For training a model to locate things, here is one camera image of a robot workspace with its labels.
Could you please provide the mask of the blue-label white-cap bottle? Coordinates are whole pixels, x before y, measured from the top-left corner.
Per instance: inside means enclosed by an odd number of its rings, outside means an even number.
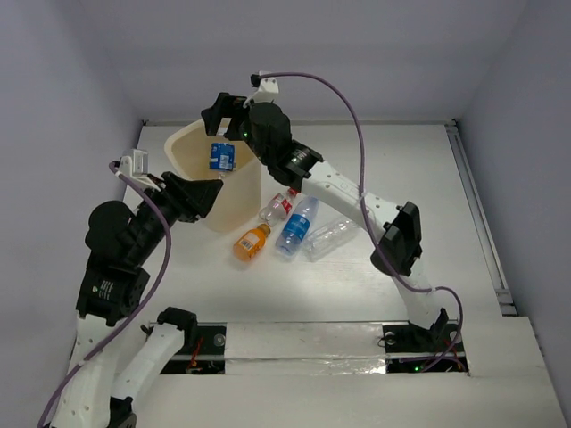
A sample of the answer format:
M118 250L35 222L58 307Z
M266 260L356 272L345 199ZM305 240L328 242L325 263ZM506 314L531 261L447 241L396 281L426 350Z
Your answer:
M236 148L233 144L212 143L209 169L218 174L219 178L225 177L236 168Z

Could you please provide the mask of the tall blue-cap water bottle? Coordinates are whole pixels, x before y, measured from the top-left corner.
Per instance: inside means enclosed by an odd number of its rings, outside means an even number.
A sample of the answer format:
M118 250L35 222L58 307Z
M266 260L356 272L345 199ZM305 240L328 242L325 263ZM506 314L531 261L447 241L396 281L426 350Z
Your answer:
M318 211L319 200L315 197L307 196L296 205L276 241L277 252L280 255L292 258L300 250Z

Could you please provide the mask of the clear unlabelled plastic bottle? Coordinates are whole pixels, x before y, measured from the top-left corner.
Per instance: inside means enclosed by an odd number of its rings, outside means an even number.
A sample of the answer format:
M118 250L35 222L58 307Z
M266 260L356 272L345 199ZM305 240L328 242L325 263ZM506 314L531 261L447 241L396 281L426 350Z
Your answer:
M332 251L347 244L358 232L359 226L348 218L337 218L311 232L304 244L309 261L322 259Z

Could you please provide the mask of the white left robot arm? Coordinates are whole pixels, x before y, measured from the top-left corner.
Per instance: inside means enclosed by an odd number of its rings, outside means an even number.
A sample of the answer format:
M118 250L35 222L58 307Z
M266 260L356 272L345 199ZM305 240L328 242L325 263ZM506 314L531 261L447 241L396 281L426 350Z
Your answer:
M171 227L205 218L223 183L188 181L171 172L151 179L142 190L124 174L121 180L141 197L137 210L121 201L97 206L88 220L90 250L77 300L77 332L70 369L50 398L52 427L133 427L144 395L178 351L197 342L192 312L168 307L147 333L128 367L116 372L124 330L156 292L166 269L152 279L143 265L159 243L171 252Z

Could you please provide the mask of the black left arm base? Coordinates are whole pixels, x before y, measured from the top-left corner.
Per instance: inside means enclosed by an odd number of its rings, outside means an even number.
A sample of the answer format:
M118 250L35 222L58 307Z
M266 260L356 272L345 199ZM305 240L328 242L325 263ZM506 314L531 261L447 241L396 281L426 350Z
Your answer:
M162 375L225 374L225 324L199 324L193 345L185 345L161 371Z

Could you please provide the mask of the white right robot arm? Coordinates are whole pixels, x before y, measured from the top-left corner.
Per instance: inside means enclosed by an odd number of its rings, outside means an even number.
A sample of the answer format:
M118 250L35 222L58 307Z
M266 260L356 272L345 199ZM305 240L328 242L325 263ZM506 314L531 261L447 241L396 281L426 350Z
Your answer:
M443 339L448 315L434 301L434 290L417 264L422 254L417 205L397 205L361 192L321 154L293 138L290 119L274 103L221 93L201 118L208 136L217 135L227 119L225 138L245 142L279 184L317 198L370 233L375 246L371 263L397 286L412 325L412 342L430 350Z

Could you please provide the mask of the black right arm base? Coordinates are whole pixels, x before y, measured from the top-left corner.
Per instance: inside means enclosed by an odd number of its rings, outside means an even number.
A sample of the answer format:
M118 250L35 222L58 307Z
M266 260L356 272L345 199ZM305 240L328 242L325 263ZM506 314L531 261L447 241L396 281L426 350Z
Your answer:
M419 374L428 366L428 373L467 373L468 360L463 341L453 347L458 326L448 323L435 339L428 331L414 325L399 323L383 325L377 346L385 351L388 374Z

